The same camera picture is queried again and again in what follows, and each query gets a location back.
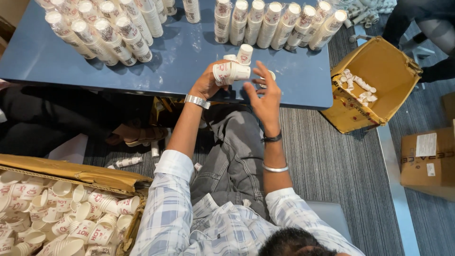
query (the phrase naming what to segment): wristwatch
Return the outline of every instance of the wristwatch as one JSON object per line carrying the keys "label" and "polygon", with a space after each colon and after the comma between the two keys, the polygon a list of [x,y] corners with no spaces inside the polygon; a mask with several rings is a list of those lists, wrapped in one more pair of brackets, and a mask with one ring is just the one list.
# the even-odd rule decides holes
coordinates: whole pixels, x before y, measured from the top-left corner
{"label": "wristwatch", "polygon": [[185,98],[185,102],[191,102],[191,103],[194,103],[198,106],[201,106],[205,109],[208,109],[210,107],[210,102],[202,99],[202,98],[199,98],[199,97],[196,97],[196,96],[193,96],[193,95],[189,95],[187,94],[187,97]]}

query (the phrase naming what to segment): striped carpet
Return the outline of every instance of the striped carpet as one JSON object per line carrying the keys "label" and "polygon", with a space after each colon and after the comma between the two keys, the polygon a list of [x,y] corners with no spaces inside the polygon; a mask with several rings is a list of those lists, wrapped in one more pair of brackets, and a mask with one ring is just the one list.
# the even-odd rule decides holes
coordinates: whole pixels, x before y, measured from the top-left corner
{"label": "striped carpet", "polygon": [[[386,16],[381,17],[380,22],[367,29],[366,33],[371,36],[381,35],[386,21]],[[406,34],[412,37],[419,32],[413,22]],[[436,55],[419,60],[421,67],[432,66],[447,58],[429,40],[423,43],[423,47],[435,51]],[[389,122],[397,159],[401,158],[401,137],[450,126],[444,114],[441,96],[455,91],[455,79],[427,83],[425,86],[425,90],[412,93]],[[406,188],[405,191],[420,254],[455,255],[455,203],[412,189]]]}
{"label": "striped carpet", "polygon": [[[348,42],[353,33],[342,28],[329,43],[331,68],[356,47]],[[292,108],[280,109],[280,121],[296,192],[304,199],[341,204],[353,243],[366,255],[403,255],[376,130],[342,135],[319,112]],[[200,131],[193,162],[204,164],[213,144],[213,134]],[[89,139],[84,164],[108,166],[143,156],[142,164],[123,169],[151,176],[158,159],[148,150]]]}

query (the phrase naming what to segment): shirt sleeve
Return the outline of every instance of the shirt sleeve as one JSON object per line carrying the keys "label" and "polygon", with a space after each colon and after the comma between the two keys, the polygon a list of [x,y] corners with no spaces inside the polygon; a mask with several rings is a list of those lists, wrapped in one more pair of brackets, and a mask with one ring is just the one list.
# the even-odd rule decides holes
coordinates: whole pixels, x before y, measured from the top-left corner
{"label": "shirt sleeve", "polygon": [[189,246],[193,218],[189,180],[191,159],[166,150],[148,191],[136,243],[131,255],[178,255]]}
{"label": "shirt sleeve", "polygon": [[295,194],[293,188],[279,189],[265,197],[270,218],[280,227],[302,228],[311,233],[322,245],[351,256],[364,255],[340,233],[330,227]]}

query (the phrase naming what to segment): man's right hand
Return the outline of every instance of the man's right hand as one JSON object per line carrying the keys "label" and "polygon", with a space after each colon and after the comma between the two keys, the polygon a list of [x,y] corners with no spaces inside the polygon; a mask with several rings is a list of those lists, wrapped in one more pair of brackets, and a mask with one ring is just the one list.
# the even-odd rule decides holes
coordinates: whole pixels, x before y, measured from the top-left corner
{"label": "man's right hand", "polygon": [[255,87],[249,82],[244,83],[243,88],[250,98],[254,113],[264,124],[265,136],[269,138],[276,137],[281,130],[278,119],[281,90],[262,62],[256,61],[256,65],[258,68],[254,68],[253,72],[260,77],[264,77],[264,79],[253,79],[253,83],[264,84],[267,89],[256,91]]}

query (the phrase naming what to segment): man's left hand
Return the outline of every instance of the man's left hand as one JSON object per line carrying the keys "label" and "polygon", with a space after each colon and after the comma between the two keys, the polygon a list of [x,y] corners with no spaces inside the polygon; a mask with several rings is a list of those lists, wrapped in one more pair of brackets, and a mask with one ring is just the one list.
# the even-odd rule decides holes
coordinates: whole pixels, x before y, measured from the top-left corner
{"label": "man's left hand", "polygon": [[224,86],[217,86],[215,84],[215,77],[213,76],[213,65],[215,64],[222,64],[230,62],[229,60],[219,60],[215,61],[214,63],[208,65],[207,69],[201,75],[201,77],[194,83],[193,87],[191,88],[189,95],[193,95],[196,97],[200,97],[204,100],[211,98],[215,93],[220,89],[223,88],[227,91],[229,85]]}

